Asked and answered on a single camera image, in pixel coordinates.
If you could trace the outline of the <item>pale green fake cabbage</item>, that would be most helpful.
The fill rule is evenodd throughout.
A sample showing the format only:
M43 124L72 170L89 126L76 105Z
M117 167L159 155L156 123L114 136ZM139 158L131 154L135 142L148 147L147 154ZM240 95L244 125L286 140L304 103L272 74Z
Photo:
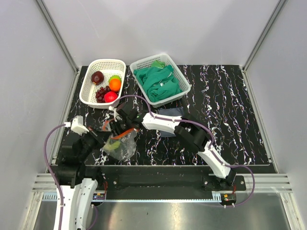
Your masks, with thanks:
M115 142L110 142L108 141L104 146L103 146L103 150L105 152L107 151L115 151L116 149L118 149L120 146L120 141L116 140Z

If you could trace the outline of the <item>clear zip top bag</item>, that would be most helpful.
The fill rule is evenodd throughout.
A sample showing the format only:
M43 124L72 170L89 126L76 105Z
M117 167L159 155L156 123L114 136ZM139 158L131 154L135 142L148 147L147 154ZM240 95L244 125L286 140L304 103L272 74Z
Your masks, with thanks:
M116 122L110 119L104 122L102 131L111 132L111 135L103 146L103 151L118 161L126 161L130 159L136 151L135 138L138 134L138 129L130 128L120 134L115 130Z

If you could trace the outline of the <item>red fake peach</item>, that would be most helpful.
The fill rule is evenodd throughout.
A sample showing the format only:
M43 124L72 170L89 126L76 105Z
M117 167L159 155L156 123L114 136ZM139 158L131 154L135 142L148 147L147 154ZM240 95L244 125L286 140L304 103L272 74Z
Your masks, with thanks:
M118 94L114 91L109 91L104 95L105 103L111 103L118 98Z

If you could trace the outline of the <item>purple fake grapes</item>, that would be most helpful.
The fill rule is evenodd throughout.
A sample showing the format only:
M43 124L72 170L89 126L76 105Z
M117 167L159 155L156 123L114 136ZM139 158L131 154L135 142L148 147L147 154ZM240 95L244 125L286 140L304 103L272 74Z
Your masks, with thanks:
M95 93L95 98L96 98L96 101L98 103L105 103L105 99L104 99L104 96L106 93L109 92L109 87L106 86L106 87L101 87L96 93Z

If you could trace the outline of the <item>orange fake fruit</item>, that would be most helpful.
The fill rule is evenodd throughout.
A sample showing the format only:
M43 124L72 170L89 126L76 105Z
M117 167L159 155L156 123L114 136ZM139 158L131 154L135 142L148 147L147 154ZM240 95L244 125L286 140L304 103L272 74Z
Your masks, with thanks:
M121 89L121 80L114 78L109 81L109 88L111 91L119 92Z

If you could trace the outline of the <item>green fake apple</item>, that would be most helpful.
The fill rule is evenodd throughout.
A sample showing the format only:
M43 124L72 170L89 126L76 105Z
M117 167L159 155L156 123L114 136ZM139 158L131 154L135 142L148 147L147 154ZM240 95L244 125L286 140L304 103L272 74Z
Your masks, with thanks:
M121 77L120 77L119 75L113 75L113 76L109 79L109 81L111 81L111 80L113 80L113 79L117 79L117 80L121 81Z

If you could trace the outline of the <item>dark red fake apple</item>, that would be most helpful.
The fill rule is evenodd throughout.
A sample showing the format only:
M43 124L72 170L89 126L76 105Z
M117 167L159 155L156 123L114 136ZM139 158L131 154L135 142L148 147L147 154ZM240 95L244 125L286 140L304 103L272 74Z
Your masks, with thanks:
M101 71L96 71L91 76L91 81L94 85L99 85L105 79L104 74Z

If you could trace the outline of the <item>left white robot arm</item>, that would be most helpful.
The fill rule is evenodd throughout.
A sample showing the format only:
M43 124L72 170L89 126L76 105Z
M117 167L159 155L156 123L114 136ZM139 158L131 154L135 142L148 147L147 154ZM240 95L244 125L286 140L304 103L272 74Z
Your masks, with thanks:
M103 186L104 178L100 169L88 170L85 161L110 135L103 131L72 133L60 148L59 162L51 166L58 195L55 230L86 229L94 192Z

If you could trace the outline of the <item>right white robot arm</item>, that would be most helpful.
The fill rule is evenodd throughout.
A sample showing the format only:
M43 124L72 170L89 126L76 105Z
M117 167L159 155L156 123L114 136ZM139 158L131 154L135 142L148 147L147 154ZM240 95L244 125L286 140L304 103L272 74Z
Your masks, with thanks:
M209 134L209 130L198 123L192 115L159 115L149 111L130 109L125 103L109 109L114 112L114 121L110 126L115 134L139 128L173 134L186 150L196 153L211 168L215 178L204 179L205 188L220 191L234 186L236 172L218 154L213 146L213 137Z

